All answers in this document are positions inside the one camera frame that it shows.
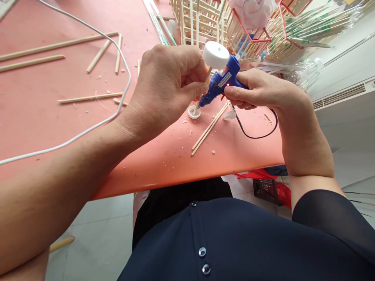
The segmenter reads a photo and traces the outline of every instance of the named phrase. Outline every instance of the glue gun label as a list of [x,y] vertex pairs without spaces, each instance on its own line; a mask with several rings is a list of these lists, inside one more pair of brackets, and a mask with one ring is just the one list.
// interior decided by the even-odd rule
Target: glue gun label
[[223,87],[230,77],[232,77],[232,74],[228,72],[227,75],[224,76],[223,80],[221,80],[221,82],[218,84],[219,88]]

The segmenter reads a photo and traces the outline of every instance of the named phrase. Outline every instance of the hot glue gun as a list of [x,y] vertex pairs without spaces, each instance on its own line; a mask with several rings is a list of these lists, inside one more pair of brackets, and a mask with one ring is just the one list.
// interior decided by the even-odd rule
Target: hot glue gun
[[222,73],[220,74],[215,72],[215,74],[211,77],[208,92],[200,99],[199,107],[204,107],[205,105],[210,104],[216,96],[223,94],[226,86],[236,86],[249,89],[236,79],[237,73],[240,69],[241,67],[238,64],[236,57],[230,55],[227,65],[223,69]]

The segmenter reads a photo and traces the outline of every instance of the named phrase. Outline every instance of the orange table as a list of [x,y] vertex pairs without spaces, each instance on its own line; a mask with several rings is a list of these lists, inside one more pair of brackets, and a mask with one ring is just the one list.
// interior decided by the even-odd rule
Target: orange table
[[[122,51],[133,77],[126,101],[137,82],[137,60],[159,44],[159,38],[142,1],[56,1],[60,7],[103,32],[118,31],[124,40]],[[172,16],[167,2],[157,3],[164,16]],[[0,54],[44,46],[94,35],[72,19],[37,1],[19,0],[0,23]],[[86,68],[104,44],[104,39],[0,62],[0,66],[50,55],[65,60],[8,71],[0,74],[0,159],[56,146],[84,129],[109,117],[117,105],[111,99],[59,105],[57,99],[119,92],[128,73],[115,75],[116,48],[110,46],[94,70]],[[217,122],[194,157],[191,148],[224,105],[215,99],[202,108],[198,120],[181,118],[160,136],[131,153],[109,175],[96,199],[202,180],[284,162],[279,128],[263,139],[243,135],[236,120]],[[264,112],[238,110],[245,131],[253,136],[272,129]],[[0,167],[0,180],[16,174],[52,152]]]

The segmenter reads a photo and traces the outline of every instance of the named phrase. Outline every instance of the person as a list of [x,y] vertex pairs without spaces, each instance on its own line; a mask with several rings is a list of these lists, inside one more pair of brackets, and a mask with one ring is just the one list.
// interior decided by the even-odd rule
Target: person
[[[2,183],[2,280],[43,280],[50,244],[106,176],[208,90],[197,47],[155,46],[142,66],[113,122]],[[237,78],[250,90],[226,87],[233,105],[268,106],[278,115],[292,221],[231,198],[220,178],[151,191],[118,280],[374,280],[375,231],[335,180],[307,94],[256,69]]]

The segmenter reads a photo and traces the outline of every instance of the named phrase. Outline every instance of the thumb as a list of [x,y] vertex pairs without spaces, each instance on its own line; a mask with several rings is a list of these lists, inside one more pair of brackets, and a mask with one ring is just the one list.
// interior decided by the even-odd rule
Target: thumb
[[253,105],[257,103],[257,94],[255,93],[255,90],[228,86],[224,88],[224,93],[225,96],[231,100],[244,101]]
[[204,82],[193,82],[187,84],[185,87],[181,89],[181,92],[184,95],[190,97],[190,100],[194,100],[196,97],[199,97],[201,94],[204,94],[208,91],[208,85]]

